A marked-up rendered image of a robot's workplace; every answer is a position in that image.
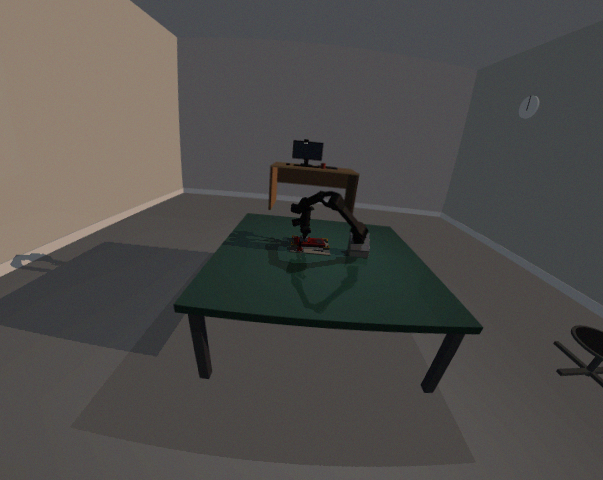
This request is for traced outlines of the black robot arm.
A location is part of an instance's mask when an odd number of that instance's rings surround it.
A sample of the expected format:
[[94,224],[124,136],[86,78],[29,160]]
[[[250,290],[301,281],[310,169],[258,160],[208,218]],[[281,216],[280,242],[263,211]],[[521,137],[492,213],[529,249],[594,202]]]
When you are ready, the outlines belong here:
[[[331,196],[328,202],[325,202],[323,199],[325,196]],[[322,202],[326,207],[332,208],[333,210],[338,211],[344,219],[350,224],[351,232],[353,233],[353,240],[355,244],[364,244],[364,240],[368,233],[367,227],[362,223],[358,222],[351,211],[346,207],[343,196],[335,191],[319,191],[318,193],[310,196],[304,197],[300,200],[299,204],[291,204],[291,212],[301,214],[304,217],[310,217],[311,211],[314,210],[313,204],[317,202]],[[310,206],[310,207],[309,207]],[[300,218],[292,220],[293,227],[302,226],[303,220]]]

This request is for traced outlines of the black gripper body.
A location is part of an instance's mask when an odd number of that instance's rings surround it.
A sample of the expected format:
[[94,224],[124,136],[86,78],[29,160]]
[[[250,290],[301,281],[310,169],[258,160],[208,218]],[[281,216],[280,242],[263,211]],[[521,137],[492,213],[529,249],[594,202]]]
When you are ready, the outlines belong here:
[[308,227],[310,226],[310,217],[304,217],[301,215],[301,220],[303,220],[303,224],[301,226],[301,233],[311,233],[311,228]]

